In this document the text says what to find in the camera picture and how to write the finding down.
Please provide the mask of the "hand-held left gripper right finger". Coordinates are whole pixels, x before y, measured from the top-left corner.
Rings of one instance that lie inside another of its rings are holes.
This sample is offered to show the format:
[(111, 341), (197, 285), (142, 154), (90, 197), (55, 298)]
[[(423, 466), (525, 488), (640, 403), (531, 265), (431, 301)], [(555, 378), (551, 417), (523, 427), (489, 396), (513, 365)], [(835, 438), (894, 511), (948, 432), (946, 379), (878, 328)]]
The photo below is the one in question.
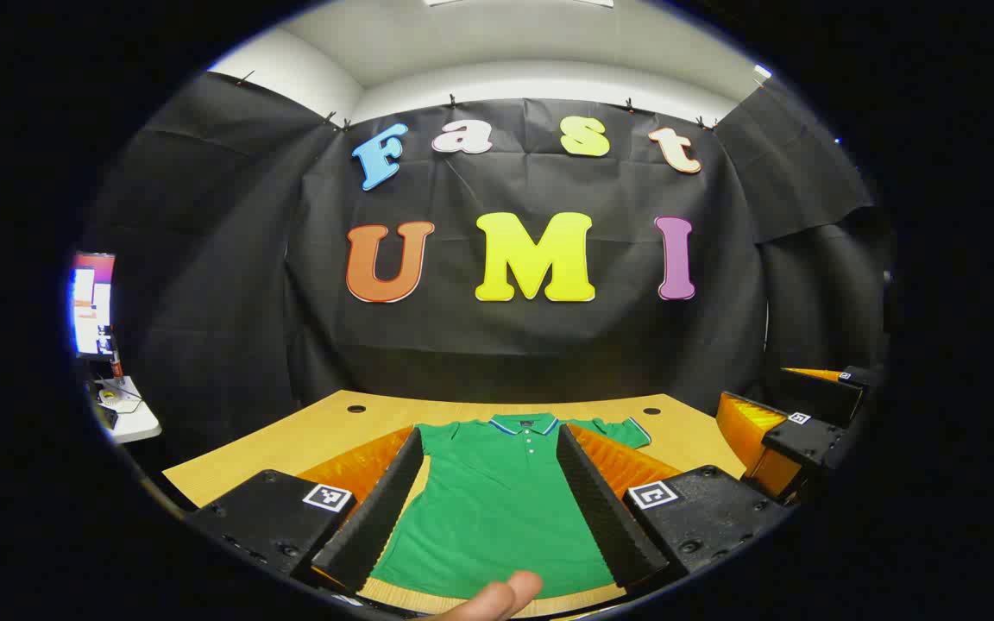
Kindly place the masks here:
[(616, 586), (706, 573), (785, 522), (790, 508), (715, 465), (679, 473), (593, 431), (564, 425), (557, 463)]

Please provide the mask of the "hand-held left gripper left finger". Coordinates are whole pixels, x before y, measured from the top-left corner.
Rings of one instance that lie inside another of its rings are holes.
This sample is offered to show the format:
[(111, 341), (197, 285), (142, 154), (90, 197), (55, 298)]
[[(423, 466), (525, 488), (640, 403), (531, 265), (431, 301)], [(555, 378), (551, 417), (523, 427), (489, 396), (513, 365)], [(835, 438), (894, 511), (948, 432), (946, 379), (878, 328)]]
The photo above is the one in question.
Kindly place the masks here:
[(359, 593), (424, 458), (418, 429), (404, 428), (299, 476), (263, 469), (190, 512), (189, 524), (269, 573)]

